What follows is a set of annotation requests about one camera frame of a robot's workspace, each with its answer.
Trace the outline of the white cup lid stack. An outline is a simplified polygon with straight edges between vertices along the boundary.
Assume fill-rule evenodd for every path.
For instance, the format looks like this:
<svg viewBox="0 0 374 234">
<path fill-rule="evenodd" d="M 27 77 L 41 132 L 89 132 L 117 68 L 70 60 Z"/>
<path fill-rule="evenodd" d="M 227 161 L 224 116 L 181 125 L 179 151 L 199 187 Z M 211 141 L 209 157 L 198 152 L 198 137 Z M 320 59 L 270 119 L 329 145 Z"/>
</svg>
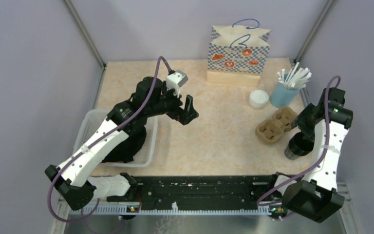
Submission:
<svg viewBox="0 0 374 234">
<path fill-rule="evenodd" d="M 263 108 L 269 101 L 269 95 L 264 90 L 254 90 L 249 95 L 249 105 L 254 109 Z"/>
</svg>

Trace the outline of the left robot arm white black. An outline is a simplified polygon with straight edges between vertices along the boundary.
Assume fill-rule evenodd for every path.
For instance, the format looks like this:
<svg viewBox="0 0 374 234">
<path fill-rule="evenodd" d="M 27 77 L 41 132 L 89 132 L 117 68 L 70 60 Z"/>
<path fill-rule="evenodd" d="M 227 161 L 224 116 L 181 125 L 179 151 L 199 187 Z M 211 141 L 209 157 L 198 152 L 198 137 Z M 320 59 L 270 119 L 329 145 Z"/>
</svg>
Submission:
<svg viewBox="0 0 374 234">
<path fill-rule="evenodd" d="M 187 95 L 185 102 L 181 101 L 180 89 L 187 81 L 181 72 L 168 75 L 165 81 L 143 78 L 130 98 L 116 104 L 96 132 L 69 159 L 45 170 L 73 211 L 82 209 L 92 199 L 110 196 L 127 202 L 135 199 L 136 182 L 127 173 L 105 177 L 92 177 L 91 173 L 117 146 L 143 132 L 148 118 L 167 115 L 182 125 L 197 118 L 193 97 Z"/>
</svg>

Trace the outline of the stack of dark cups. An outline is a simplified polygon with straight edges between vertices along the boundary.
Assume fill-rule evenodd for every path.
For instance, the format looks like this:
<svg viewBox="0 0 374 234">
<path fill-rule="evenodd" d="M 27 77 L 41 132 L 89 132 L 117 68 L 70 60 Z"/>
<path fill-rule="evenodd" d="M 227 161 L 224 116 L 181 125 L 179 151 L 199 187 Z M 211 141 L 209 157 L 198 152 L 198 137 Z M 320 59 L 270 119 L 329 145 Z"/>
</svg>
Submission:
<svg viewBox="0 0 374 234">
<path fill-rule="evenodd" d="M 299 132 L 289 140 L 284 155 L 290 160 L 295 160 L 309 154 L 313 147 L 313 141 L 309 140 L 304 133 Z"/>
</svg>

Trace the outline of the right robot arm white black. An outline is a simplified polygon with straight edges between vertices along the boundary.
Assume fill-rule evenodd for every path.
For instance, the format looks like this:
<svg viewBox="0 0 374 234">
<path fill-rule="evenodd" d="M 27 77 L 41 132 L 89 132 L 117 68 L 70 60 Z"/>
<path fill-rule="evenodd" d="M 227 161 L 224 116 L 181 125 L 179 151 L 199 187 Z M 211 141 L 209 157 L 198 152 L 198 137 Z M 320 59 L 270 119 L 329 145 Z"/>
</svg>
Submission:
<svg viewBox="0 0 374 234">
<path fill-rule="evenodd" d="M 266 195 L 284 208 L 317 223 L 337 212 L 345 198 L 337 194 L 337 165 L 341 146 L 352 125 L 353 112 L 344 108 L 345 91 L 323 89 L 317 105 L 309 104 L 291 123 L 298 127 L 285 149 L 287 156 L 312 155 L 309 171 L 286 185 L 273 182 Z"/>
</svg>

